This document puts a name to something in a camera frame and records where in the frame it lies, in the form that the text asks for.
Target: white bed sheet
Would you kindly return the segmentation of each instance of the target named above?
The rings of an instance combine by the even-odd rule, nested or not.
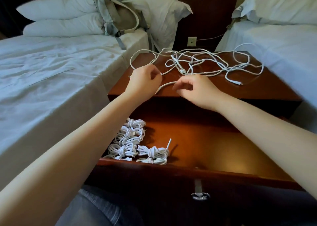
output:
[[[248,51],[293,91],[317,108],[317,26],[235,23],[216,51]]]
[[[147,33],[0,41],[0,190],[108,102]]]

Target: bag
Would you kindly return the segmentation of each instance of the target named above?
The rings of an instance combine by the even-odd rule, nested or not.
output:
[[[132,3],[124,0],[94,1],[105,22],[105,35],[114,36],[122,50],[126,50],[126,47],[119,37],[125,33],[132,33],[138,28],[144,28],[150,35],[142,12],[136,10]]]

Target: forearm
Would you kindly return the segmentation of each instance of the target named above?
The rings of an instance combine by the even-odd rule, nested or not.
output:
[[[0,192],[0,225],[54,225],[137,106],[122,94],[28,166]]]
[[[317,198],[317,135],[228,95],[217,111]]]

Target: person's left arm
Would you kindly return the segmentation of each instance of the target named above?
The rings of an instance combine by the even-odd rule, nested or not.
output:
[[[161,81],[154,65],[136,69],[122,95],[0,192],[0,225],[55,225],[125,120],[155,94]]]

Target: electrical socket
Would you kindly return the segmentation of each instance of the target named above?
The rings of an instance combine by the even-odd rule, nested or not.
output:
[[[197,37],[188,37],[187,46],[196,46]]]

